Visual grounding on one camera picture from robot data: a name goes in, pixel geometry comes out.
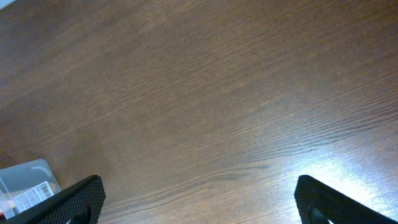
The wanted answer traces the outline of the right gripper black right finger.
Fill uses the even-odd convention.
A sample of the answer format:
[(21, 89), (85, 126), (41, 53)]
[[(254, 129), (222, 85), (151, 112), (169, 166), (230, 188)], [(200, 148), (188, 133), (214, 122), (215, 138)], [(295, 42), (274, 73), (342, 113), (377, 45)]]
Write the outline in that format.
[(302, 224), (397, 224), (309, 175), (298, 177), (294, 197)]

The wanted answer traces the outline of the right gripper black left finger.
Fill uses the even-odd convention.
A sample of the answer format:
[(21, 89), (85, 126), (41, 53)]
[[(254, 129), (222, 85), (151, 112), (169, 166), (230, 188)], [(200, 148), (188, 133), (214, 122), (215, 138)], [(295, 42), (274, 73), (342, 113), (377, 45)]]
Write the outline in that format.
[(90, 175), (3, 224), (97, 224), (105, 198), (101, 177)]

